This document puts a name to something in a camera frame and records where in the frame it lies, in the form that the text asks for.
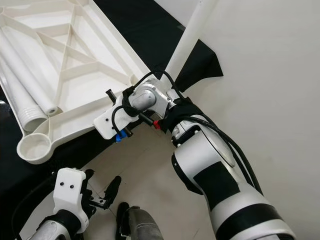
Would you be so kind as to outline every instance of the white plastic pole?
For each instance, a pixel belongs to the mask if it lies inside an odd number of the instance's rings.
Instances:
[[[46,115],[53,115],[56,113],[58,107],[39,85],[36,77],[22,61],[2,30],[0,30],[0,54],[42,111]]]
[[[0,66],[8,86],[6,90],[12,101],[12,108],[14,108],[22,128],[27,132],[33,132],[48,117],[22,86],[2,57],[0,57]]]
[[[184,33],[176,46],[172,57],[166,66],[165,71],[175,81],[185,65],[191,51],[194,49],[209,16],[211,15],[218,0],[199,0]],[[161,81],[166,87],[171,88],[171,83],[166,76],[162,76]]]

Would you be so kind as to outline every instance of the robotic arm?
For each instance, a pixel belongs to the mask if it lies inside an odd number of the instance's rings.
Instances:
[[[164,132],[170,130],[177,147],[172,165],[190,191],[204,195],[217,240],[294,240],[292,230],[262,195],[249,163],[250,177],[239,161],[235,150],[244,163],[247,161],[239,146],[181,95],[166,72],[160,72],[169,78],[173,89],[165,91],[155,78],[142,83],[155,72],[147,74],[95,119],[96,129],[105,139],[116,135],[118,141],[126,135],[120,130],[138,118]],[[152,121],[144,114],[146,110],[162,119]],[[246,180],[235,172],[235,161],[244,169]]]

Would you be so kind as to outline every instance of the black table surface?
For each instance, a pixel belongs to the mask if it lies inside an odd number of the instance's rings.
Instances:
[[[95,0],[96,4],[124,36],[150,70],[165,69],[183,34],[184,27],[153,0]],[[181,91],[203,78],[220,77],[222,70],[216,54],[198,41],[176,83]],[[134,128],[139,122],[130,125]],[[81,168],[110,146],[92,130],[56,148],[52,158],[41,165],[31,165],[17,154],[21,130],[0,88],[0,239],[14,239],[11,216],[32,189],[60,168]],[[43,199],[32,199],[19,213],[21,229],[32,210]]]

